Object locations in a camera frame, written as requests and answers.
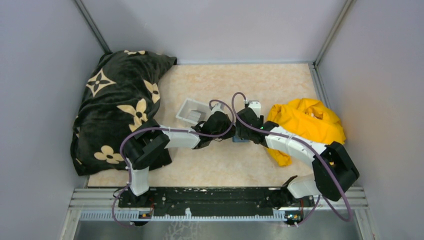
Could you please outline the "blue leather card holder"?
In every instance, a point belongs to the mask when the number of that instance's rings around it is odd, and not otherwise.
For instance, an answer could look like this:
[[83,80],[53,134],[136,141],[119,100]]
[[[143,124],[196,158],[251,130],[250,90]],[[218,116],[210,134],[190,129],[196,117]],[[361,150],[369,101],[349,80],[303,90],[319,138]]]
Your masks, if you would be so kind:
[[249,140],[248,139],[241,138],[241,137],[235,135],[235,136],[232,137],[232,142],[233,143],[248,143]]

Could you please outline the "white plastic card tray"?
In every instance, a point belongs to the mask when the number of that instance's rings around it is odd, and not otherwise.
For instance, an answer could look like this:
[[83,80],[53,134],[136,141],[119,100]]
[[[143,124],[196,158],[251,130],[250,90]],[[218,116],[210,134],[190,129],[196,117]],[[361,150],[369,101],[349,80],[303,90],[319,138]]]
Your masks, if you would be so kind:
[[210,116],[209,105],[192,98],[186,98],[175,116],[185,126],[195,126],[201,121],[206,121]]

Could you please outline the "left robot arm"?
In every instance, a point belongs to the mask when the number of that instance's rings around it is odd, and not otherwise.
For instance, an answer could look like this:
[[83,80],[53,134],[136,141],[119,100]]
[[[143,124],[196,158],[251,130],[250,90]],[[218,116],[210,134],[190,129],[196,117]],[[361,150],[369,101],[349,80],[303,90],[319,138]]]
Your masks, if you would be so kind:
[[171,128],[158,124],[154,119],[148,120],[128,135],[119,149],[127,164],[131,202],[138,207],[149,203],[150,167],[167,149],[202,149],[213,140],[229,139],[235,134],[234,120],[222,111],[213,113],[206,121],[189,128]]

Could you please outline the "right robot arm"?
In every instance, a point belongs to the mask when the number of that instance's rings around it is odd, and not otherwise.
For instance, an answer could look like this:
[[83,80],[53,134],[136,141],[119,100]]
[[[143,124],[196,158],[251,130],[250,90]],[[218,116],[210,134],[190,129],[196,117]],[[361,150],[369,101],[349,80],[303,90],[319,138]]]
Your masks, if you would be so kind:
[[339,201],[360,176],[341,143],[305,139],[275,122],[264,121],[250,107],[237,113],[236,131],[242,139],[285,153],[312,169],[311,174],[293,176],[283,184],[281,199],[287,206],[295,206],[301,198],[314,195]]

